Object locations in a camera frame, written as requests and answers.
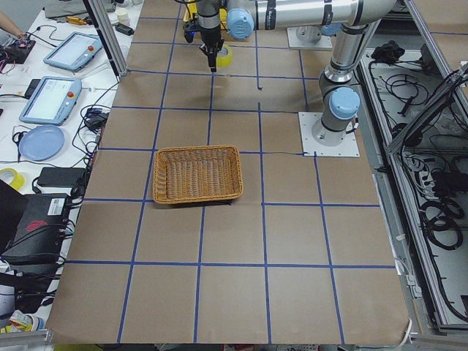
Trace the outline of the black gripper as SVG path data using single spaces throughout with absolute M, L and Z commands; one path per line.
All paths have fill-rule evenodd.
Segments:
M 216 71 L 217 53 L 222 49 L 224 44 L 221 25 L 211 29 L 205 29 L 201 27 L 200 36 L 203 42 L 200 46 L 200 49 L 204 54 L 208 55 L 208 67 L 211 71 Z

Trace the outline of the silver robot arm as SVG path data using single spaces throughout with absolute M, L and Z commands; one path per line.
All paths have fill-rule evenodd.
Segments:
M 254 30 L 300 26 L 341 25 L 333 46 L 330 63 L 320 78 L 338 86 L 350 82 L 352 71 L 378 24 L 393 8 L 394 1 L 222 1 L 228 16 L 239 9 L 253 20 Z
M 200 50 L 208 59 L 208 67 L 212 73 L 217 72 L 216 59 L 222 50 L 224 39 L 222 38 L 222 22 L 220 18 L 221 1 L 177 1 L 189 9 L 190 4 L 196 4 L 197 14 L 190 18 L 183 26 L 184 39 L 192 43 L 196 32 L 200 33 L 203 41 Z

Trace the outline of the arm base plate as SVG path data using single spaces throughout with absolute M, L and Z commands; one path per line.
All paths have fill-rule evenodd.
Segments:
M 332 51 L 331 38 L 322 34 L 319 27 L 287 28 L 288 45 L 293 50 Z
M 351 121 L 344 131 L 331 132 L 322 125 L 322 113 L 299 112 L 298 118 L 304 156 L 360 156 Z

